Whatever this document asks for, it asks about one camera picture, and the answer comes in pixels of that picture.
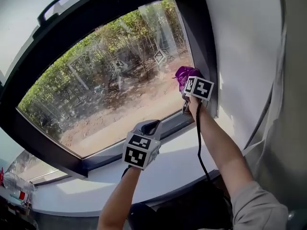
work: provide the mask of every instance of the window handle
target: window handle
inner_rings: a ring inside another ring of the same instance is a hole
[[[58,16],[58,13],[53,14],[50,18],[46,20],[45,14],[53,5],[55,5],[60,0],[53,0],[44,10],[39,14],[37,20],[39,24],[39,28],[33,33],[32,38],[36,38],[47,26],[49,26]]]
[[[53,5],[55,5],[60,0],[53,0],[50,4],[47,5],[47,7],[44,8],[44,10],[39,14],[37,20],[40,26],[45,26],[44,24],[47,23],[48,20],[45,19],[45,14]]]

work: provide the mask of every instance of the dirt ground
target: dirt ground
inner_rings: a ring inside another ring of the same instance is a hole
[[[180,66],[191,66],[188,53],[168,63],[168,70],[146,83],[125,91],[129,98],[117,109],[103,109],[79,121],[63,133],[60,142],[82,157],[124,139],[143,120],[163,119],[183,104],[178,83],[173,79]]]

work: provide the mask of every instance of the window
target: window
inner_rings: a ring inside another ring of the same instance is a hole
[[[71,4],[47,20],[40,15],[0,95],[1,128],[37,158],[25,151],[15,165],[26,170],[18,173],[36,182],[84,178],[119,160],[121,141],[140,121],[162,119],[162,142],[190,124],[173,79],[180,66],[218,82],[205,0]],[[217,94],[215,85],[213,116]]]
[[[192,66],[174,0],[141,6],[98,27],[57,59],[18,108],[84,158],[123,140],[136,123],[182,106],[173,79]]]
[[[9,166],[7,171],[18,175],[26,181],[32,181],[35,178],[48,175],[58,170],[24,150]]]

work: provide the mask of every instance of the foliage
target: foliage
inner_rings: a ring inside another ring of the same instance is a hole
[[[80,103],[84,109],[93,101],[97,86],[114,93],[120,76],[148,78],[155,52],[168,48],[169,42],[178,49],[185,46],[174,1],[140,7],[76,43],[41,75],[18,107],[38,127],[59,139],[70,125],[65,120],[80,118]],[[125,62],[127,69],[115,70],[112,62],[116,60]]]

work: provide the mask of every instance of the black cable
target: black cable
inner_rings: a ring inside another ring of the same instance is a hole
[[[197,136],[198,136],[198,159],[200,160],[201,163],[201,167],[203,169],[203,171],[205,171],[206,177],[208,182],[212,183],[210,176],[207,172],[206,167],[204,166],[202,159],[201,159],[201,128],[200,128],[200,110],[201,110],[201,100],[199,100],[198,106],[197,106],[197,110],[196,110],[196,128],[197,128]]]
[[[128,167],[124,170],[124,173],[122,174],[121,178],[124,177],[124,175],[125,175],[125,173],[127,172],[127,170],[128,170],[129,168],[131,168],[131,167],[132,167],[132,166],[129,164]]]

